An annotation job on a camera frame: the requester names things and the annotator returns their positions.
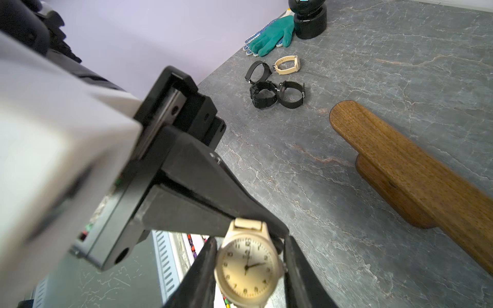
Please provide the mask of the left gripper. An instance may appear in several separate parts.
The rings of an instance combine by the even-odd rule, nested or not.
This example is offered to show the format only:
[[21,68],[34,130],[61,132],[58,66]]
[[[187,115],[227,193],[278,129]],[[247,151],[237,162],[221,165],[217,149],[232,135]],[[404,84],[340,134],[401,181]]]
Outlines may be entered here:
[[[134,118],[143,132],[130,162],[71,254],[105,271],[127,258],[149,230],[223,237],[235,218],[266,222],[272,236],[288,236],[288,227],[248,193],[214,151],[226,124],[190,75],[166,67]],[[171,181],[207,205],[155,186],[161,166]]]

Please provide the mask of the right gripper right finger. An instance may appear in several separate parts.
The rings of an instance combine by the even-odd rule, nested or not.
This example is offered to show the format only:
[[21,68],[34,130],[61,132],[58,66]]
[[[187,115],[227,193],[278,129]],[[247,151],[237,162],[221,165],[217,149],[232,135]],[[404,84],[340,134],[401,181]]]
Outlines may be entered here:
[[286,307],[338,307],[292,236],[285,239],[284,263]]

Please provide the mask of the brown wooden watch stand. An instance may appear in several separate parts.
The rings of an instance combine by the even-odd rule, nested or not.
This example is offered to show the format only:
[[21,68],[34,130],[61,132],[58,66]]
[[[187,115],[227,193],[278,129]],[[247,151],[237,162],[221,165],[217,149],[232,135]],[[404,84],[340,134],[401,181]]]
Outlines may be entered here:
[[414,227],[439,228],[492,273],[492,198],[362,104],[330,111],[359,174]]

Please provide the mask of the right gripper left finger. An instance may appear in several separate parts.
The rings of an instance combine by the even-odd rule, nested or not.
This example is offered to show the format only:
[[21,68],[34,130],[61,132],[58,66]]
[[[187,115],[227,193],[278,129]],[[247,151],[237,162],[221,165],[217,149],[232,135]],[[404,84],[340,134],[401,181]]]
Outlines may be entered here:
[[217,251],[217,240],[210,237],[177,290],[163,307],[214,307]]

